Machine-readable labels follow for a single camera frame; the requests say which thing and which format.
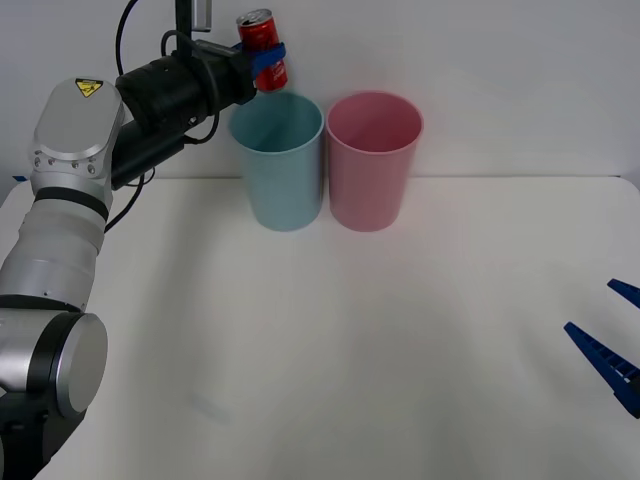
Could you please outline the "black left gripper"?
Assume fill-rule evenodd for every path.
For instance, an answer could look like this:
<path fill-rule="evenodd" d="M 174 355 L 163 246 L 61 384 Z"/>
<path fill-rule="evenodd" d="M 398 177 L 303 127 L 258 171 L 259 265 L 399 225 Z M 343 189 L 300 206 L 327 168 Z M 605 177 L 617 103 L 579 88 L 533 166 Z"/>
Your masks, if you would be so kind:
<path fill-rule="evenodd" d="M 196 40 L 195 43 L 214 76 L 218 92 L 212 96 L 214 109 L 226 109 L 233 104 L 243 105 L 251 101 L 257 93 L 254 80 L 286 56 L 283 42 L 248 55 L 243 53 L 241 43 L 232 47 L 206 40 Z"/>

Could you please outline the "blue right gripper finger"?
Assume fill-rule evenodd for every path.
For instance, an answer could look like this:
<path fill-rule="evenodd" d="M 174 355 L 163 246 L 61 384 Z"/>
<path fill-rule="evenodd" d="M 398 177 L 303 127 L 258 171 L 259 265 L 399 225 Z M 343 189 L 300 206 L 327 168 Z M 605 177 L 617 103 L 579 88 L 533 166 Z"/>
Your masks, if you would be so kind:
<path fill-rule="evenodd" d="M 607 286 L 611 290 L 613 290 L 614 292 L 622 296 L 624 299 L 629 301 L 636 308 L 640 308 L 640 288 L 639 287 L 635 287 L 633 285 L 630 285 L 628 283 L 625 283 L 617 279 L 611 279 L 607 283 Z"/>
<path fill-rule="evenodd" d="M 627 361 L 572 322 L 564 326 L 592 367 L 612 389 L 615 398 L 634 418 L 639 417 L 639 367 Z"/>

